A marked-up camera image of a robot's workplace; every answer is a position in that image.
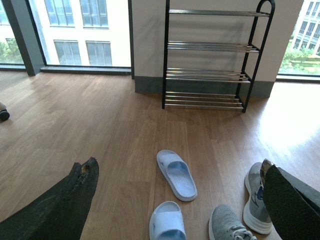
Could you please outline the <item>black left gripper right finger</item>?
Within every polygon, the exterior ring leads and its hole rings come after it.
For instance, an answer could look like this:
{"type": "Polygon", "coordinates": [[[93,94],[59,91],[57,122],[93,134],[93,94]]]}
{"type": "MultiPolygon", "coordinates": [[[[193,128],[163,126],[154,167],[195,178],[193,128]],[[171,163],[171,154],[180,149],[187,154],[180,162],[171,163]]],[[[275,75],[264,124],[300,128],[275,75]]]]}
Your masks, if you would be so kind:
{"type": "Polygon", "coordinates": [[[283,240],[320,238],[320,192],[264,159],[259,169],[263,202],[283,240]]]}

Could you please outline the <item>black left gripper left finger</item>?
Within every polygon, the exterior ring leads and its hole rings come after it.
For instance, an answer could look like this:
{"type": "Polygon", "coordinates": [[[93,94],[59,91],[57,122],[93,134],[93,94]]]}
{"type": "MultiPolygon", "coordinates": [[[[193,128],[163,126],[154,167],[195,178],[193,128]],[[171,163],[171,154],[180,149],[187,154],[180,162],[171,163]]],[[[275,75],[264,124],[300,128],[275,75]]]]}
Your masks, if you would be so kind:
{"type": "Polygon", "coordinates": [[[0,223],[2,240],[78,240],[99,179],[91,157],[74,163],[70,173],[30,204],[0,223]]]}

